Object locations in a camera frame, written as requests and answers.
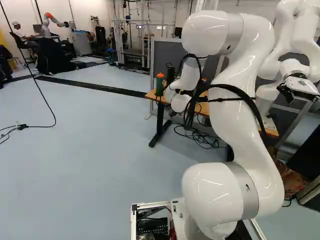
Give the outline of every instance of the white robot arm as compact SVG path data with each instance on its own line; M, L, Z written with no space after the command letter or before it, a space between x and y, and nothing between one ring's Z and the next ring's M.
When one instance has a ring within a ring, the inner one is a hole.
M260 16L203 10L192 14L182 29L182 45L202 59L227 55L229 66L213 84L235 86L255 96L260 66L274 47L273 26ZM199 80L195 59L184 63L180 79L167 89L165 97L172 108L184 109L189 96L176 90L193 90ZM219 88L209 90L209 100L238 98ZM242 100L210 102L214 131L233 149L232 163L202 163L183 175L182 192L192 221L210 239L230 235L237 221L276 212L283 204L281 176L260 137L256 118Z
M51 33L50 33L50 29L49 29L49 24L50 24L50 21L49 19L51 19L51 21L53 23L55 23L58 27L66 27L68 28L69 27L69 24L67 21L61 23L59 22L57 19L54 18L54 16L51 15L51 13L49 12L46 12L44 14L44 19L43 19L43 24L42 24L42 31L44 33L44 37L46 37L47 39L51 39Z
M300 75L305 85L297 84L296 89L318 95L312 84L320 80L320 47L314 41L320 14L320 0L282 0L276 8L274 29L276 45L260 67L258 76L275 80L271 84L262 85L256 92L256 105L262 116L267 115L273 102L279 95L277 87L292 74ZM292 49L305 54L309 66L296 59L279 61L279 57Z

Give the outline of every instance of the laptop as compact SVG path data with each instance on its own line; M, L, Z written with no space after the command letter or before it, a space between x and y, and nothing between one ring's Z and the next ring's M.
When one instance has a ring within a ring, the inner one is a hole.
M33 24L33 30L36 34L41 34L42 24Z

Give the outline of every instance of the orange bottle cap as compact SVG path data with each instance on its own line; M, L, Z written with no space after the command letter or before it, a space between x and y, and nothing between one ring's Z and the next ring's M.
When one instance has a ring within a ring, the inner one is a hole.
M157 78L164 78L165 75L162 73L162 72L159 72L157 75L156 75Z

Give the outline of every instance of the white wall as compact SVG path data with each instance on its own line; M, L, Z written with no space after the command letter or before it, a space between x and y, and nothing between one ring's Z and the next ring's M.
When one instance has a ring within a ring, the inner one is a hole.
M70 0L77 30L95 32L90 16L98 16L100 26L109 34L114 11L112 0Z
M144 19L150 19L153 24L161 25L162 21L162 7L164 6L164 23L165 24L172 24L174 23L174 16L176 11L176 19L175 19L175 26L176 27L183 27L183 24L187 17L190 14L190 7L191 7L191 0L178 0L177 10L174 8L175 1L174 0L157 0L157 1L150 1L150 10L148 16L148 7L147 1L145 1L144 7ZM246 14L253 14L265 17L270 22L274 21L275 18L275 9L278 4L279 0L240 0L237 5L237 0L220 0L218 4L218 9L228 12L228 13L246 13ZM116 4L116 15L123 19L124 15L128 15L128 7L124 9L122 8L122 0L115 0ZM137 5L135 2L130 3L130 14L131 19L141 19L141 2L138 2L138 10L139 15L137 13ZM192 3L192 10L191 13L194 12L195 7L197 4L197 0L193 0ZM128 27L124 24L125 29L129 33ZM156 26L150 26L149 29L151 32L156 36L161 36L161 30L157 30ZM132 32L132 47L138 47L138 30L135 28L135 25L131 25L131 32ZM164 37L171 37L172 33L174 32L173 27L166 26L165 30L163 31Z

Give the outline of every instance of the person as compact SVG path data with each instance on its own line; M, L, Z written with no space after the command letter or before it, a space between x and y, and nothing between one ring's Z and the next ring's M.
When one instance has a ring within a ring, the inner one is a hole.
M13 21L12 25L14 27L13 33L16 34L17 36L19 36L21 38L21 40L23 41L23 43L30 49L37 49L38 48L38 43L36 43L35 41L32 41L32 38L34 37L33 35L25 35L22 31L21 31L21 25L18 21Z

